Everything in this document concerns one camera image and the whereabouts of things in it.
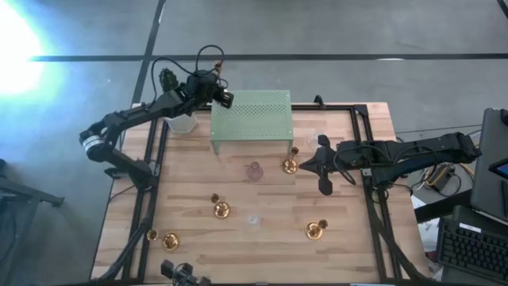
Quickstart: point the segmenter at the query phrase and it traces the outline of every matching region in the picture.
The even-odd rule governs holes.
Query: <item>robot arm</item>
[[[355,184],[348,170],[362,169],[364,175],[371,177],[372,186],[386,187],[402,175],[443,162],[471,163],[481,155],[471,138],[462,133],[407,143],[342,141],[337,144],[337,151],[330,147],[325,135],[318,138],[318,143],[321,147],[314,157],[300,164],[300,168],[319,175],[318,186],[323,195],[333,192],[329,173],[340,172]]]
[[[171,90],[165,88],[166,92],[157,100],[148,104],[141,103],[139,107],[129,110],[107,114],[101,121],[92,124],[79,135],[79,142],[89,159],[113,164],[127,172],[139,186],[148,187],[152,183],[150,182],[152,171],[146,162],[133,160],[115,149],[121,132],[161,117],[191,115],[212,100],[216,100],[226,108],[230,108],[233,103],[233,95],[219,85],[219,78],[213,72],[196,71],[188,76],[187,83],[180,84],[171,72],[166,76],[172,79],[174,88]]]

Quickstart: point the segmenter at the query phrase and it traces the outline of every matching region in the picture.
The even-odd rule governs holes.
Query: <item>white cup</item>
[[[198,124],[198,119],[194,113],[191,116],[183,114],[175,118],[164,118],[164,120],[174,133],[190,133]]]

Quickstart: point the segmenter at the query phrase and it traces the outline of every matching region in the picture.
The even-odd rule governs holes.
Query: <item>black keyboard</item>
[[[508,238],[442,218],[437,249],[443,265],[508,284]]]

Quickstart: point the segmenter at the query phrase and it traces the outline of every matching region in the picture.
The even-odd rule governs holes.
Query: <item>green mesh box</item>
[[[210,141],[216,155],[221,141],[287,141],[293,145],[289,91],[231,91],[233,106],[212,105]]]

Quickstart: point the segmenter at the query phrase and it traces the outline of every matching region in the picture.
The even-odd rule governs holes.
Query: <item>wooden tabletop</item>
[[[366,104],[374,138],[394,140],[388,105]],[[190,263],[195,276],[207,276],[213,283],[379,280],[361,185],[352,186],[334,174],[330,176],[333,194],[323,196],[318,190],[317,175],[303,170],[287,175],[282,171],[280,165],[287,157],[284,142],[227,142],[216,157],[210,147],[210,112],[196,115],[198,125],[190,134],[170,133],[167,140],[153,225],[160,237],[167,232],[176,233],[180,245],[168,252],[160,239],[150,243],[146,282],[169,283],[160,275],[164,259],[175,265]],[[295,157],[298,163],[313,156],[317,148],[315,137],[320,133],[326,134],[333,145],[353,139],[349,112],[294,111],[293,124],[294,146],[300,149]],[[142,158],[148,128],[146,123],[128,130],[122,152]],[[264,171],[257,182],[246,176],[254,161]],[[351,173],[356,182],[361,182],[360,172]],[[111,195],[130,184],[129,179],[116,180]],[[212,193],[219,194],[231,206],[228,218],[214,216]],[[135,190],[128,191],[108,206],[92,277],[101,276],[124,248],[135,197]],[[418,270],[428,274],[407,189],[390,189],[388,206],[396,242]],[[320,219],[327,220],[328,228],[320,240],[311,241],[304,233],[305,226]],[[391,273],[384,243],[383,248]],[[139,252],[140,244],[132,275],[137,272]]]

